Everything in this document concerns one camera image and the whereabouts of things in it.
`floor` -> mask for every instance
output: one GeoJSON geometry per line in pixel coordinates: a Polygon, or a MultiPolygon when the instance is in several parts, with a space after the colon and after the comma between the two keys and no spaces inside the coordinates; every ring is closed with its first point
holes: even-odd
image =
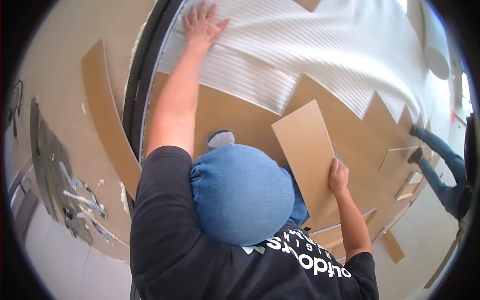
{"type": "MultiPolygon", "coordinates": [[[[463,157],[465,125],[458,118],[450,124],[448,144],[463,157]]],[[[452,173],[441,159],[436,169],[447,185],[455,185],[452,173]]],[[[458,222],[449,215],[427,185],[391,231],[405,257],[394,264],[382,242],[373,245],[380,299],[398,300],[422,289],[445,257],[455,239],[458,222]]],[[[428,293],[419,291],[417,298],[428,293]]]]}
{"type": "Polygon", "coordinates": [[[59,300],[129,299],[130,266],[75,239],[37,205],[25,241],[32,265],[59,300]]]}

